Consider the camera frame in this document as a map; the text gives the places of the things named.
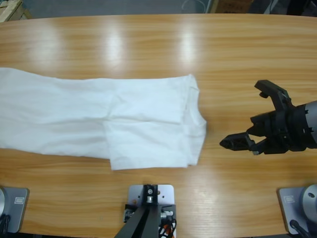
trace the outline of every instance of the floor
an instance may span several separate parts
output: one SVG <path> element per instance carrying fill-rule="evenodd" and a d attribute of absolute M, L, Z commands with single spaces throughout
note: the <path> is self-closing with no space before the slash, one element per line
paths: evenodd
<path fill-rule="evenodd" d="M 202 13 L 208 0 L 24 0 L 34 18 Z"/>

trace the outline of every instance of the black cable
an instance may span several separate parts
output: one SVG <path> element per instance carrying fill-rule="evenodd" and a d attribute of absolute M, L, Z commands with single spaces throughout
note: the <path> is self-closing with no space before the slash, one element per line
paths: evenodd
<path fill-rule="evenodd" d="M 289 225 L 298 232 L 298 234 L 302 237 L 302 238 L 312 238 L 311 234 L 307 231 L 305 231 L 304 228 L 302 228 L 297 221 L 295 220 L 291 220 L 289 222 Z"/>
<path fill-rule="evenodd" d="M 167 238 L 173 238 L 173 234 L 174 234 L 174 231 L 175 231 L 175 229 L 176 229 L 176 225 L 177 225 L 177 222 L 176 222 L 176 219 L 173 219 L 172 220 L 172 227 L 173 227 L 173 230 L 172 230 L 172 232 L 168 235 L 168 237 Z"/>
<path fill-rule="evenodd" d="M 6 237 L 8 233 L 8 226 L 10 222 L 10 216 L 3 214 L 0 217 L 0 237 Z"/>

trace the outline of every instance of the white cloth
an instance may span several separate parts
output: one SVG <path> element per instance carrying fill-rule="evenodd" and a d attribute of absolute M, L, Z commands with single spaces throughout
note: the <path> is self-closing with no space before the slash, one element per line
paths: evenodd
<path fill-rule="evenodd" d="M 113 170 L 196 165 L 198 96 L 192 75 L 74 80 L 0 68 L 0 148 L 110 159 Z"/>

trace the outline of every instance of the wire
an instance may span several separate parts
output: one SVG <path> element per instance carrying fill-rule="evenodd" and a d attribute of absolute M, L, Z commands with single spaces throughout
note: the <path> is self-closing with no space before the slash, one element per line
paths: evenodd
<path fill-rule="evenodd" d="M 3 214 L 0 217 L 0 237 L 5 236 L 8 232 L 8 226 L 10 222 L 10 216 Z"/>
<path fill-rule="evenodd" d="M 274 0 L 271 0 L 271 2 L 269 3 L 269 13 L 271 14 L 272 12 L 272 4 L 273 4 Z"/>
<path fill-rule="evenodd" d="M 182 10 L 184 10 L 184 6 L 186 5 L 186 3 L 188 3 L 190 0 L 185 0 L 182 4 Z M 200 2 L 203 6 L 204 6 L 204 13 L 206 12 L 206 5 L 201 1 L 201 0 L 195 0 L 197 2 Z"/>
<path fill-rule="evenodd" d="M 302 228 L 297 221 L 292 220 L 289 222 L 290 226 L 298 232 L 298 234 L 301 235 L 302 238 L 312 238 L 311 234 L 307 231 L 305 231 L 304 228 Z"/>
<path fill-rule="evenodd" d="M 173 238 L 174 231 L 176 229 L 176 219 L 168 221 L 166 224 L 162 225 L 158 231 L 159 238 Z"/>

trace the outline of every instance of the wood grain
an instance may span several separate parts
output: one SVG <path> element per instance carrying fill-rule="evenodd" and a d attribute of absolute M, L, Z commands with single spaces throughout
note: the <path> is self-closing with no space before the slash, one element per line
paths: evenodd
<path fill-rule="evenodd" d="M 273 109 L 269 79 L 295 105 L 316 100 L 317 19 L 278 15 L 130 15 L 0 24 L 0 66 L 59 78 L 192 73 L 208 135 L 198 166 L 111 171 L 109 161 L 0 150 L 0 184 L 28 187 L 23 232 L 113 237 L 131 184 L 175 187 L 180 238 L 285 233 L 276 190 L 317 182 L 314 150 L 253 156 L 219 146 Z"/>

